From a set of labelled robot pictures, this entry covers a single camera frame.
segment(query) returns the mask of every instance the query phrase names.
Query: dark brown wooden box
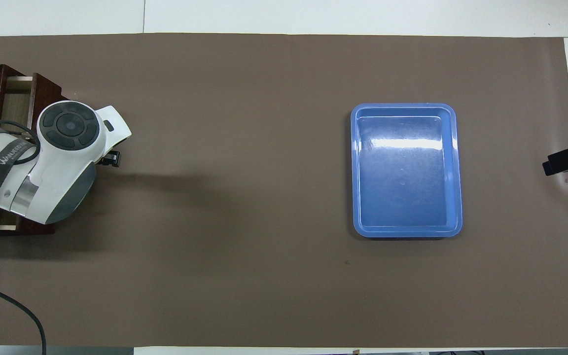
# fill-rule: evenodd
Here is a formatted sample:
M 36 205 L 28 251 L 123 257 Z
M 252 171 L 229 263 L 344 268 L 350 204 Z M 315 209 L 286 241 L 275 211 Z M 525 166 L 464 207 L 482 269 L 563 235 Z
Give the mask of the dark brown wooden box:
M 61 87 L 34 73 L 32 76 L 0 65 L 0 119 L 17 121 L 36 131 L 36 121 L 43 108 L 66 100 Z M 43 225 L 0 210 L 0 236 L 52 234 L 54 225 Z

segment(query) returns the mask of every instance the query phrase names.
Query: circular button pad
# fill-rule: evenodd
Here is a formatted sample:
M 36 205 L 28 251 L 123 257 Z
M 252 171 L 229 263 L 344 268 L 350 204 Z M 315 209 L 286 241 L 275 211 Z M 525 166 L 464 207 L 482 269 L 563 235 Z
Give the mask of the circular button pad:
M 93 110 L 75 102 L 54 104 L 43 112 L 38 122 L 43 137 L 63 150 L 87 148 L 100 132 Z

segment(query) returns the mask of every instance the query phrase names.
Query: brown table surface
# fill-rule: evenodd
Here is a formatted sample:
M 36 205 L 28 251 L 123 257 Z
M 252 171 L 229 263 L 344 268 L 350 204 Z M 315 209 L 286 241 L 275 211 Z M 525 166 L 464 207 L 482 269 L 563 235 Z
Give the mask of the brown table surface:
M 0 238 L 52 345 L 568 347 L 561 38 L 0 37 L 0 63 L 113 105 L 122 167 L 53 236 Z M 352 227 L 350 110 L 451 105 L 464 228 Z M 0 301 L 0 344 L 37 344 Z

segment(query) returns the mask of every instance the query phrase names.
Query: blue container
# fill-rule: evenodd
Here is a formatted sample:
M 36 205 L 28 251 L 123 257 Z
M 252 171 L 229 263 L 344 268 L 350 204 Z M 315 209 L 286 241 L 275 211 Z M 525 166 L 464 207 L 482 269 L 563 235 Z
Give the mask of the blue container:
M 458 234 L 455 111 L 446 104 L 361 104 L 351 117 L 356 231 L 368 238 Z

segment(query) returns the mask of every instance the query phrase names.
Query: cable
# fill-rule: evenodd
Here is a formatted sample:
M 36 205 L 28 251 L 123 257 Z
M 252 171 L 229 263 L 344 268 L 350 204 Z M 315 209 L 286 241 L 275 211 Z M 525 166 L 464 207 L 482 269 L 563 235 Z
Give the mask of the cable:
M 14 165 L 27 163 L 29 161 L 32 161 L 34 158 L 36 158 L 36 156 L 38 156 L 38 153 L 41 150 L 41 142 L 38 140 L 38 135 L 36 135 L 36 133 L 34 133 L 32 130 L 30 130 L 30 128 L 27 128 L 26 126 L 23 126 L 23 124 L 18 123 L 18 122 L 0 120 L 0 125 L 2 125 L 2 124 L 10 124 L 12 126 L 16 126 L 18 128 L 21 128 L 22 130 L 29 133 L 29 135 L 32 136 L 32 139 L 34 139 L 34 142 L 36 143 L 36 149 L 34 150 L 34 153 L 32 153 L 32 155 L 30 155 L 27 158 L 17 160 L 16 162 L 14 162 Z M 13 134 L 13 135 L 19 134 L 17 132 L 8 132 L 8 133 Z
M 32 311 L 30 311 L 26 306 L 23 306 L 19 301 L 16 301 L 16 299 L 14 299 L 13 297 L 7 296 L 2 292 L 0 292 L 0 297 L 17 306 L 18 308 L 21 308 L 21 310 L 29 315 L 34 323 L 36 323 L 38 332 L 41 334 L 41 354 L 45 355 L 47 353 L 47 346 L 45 345 L 45 331 L 43 330 L 43 326 L 41 325 L 41 322 L 38 320 L 38 318 L 34 315 L 34 313 L 32 313 Z

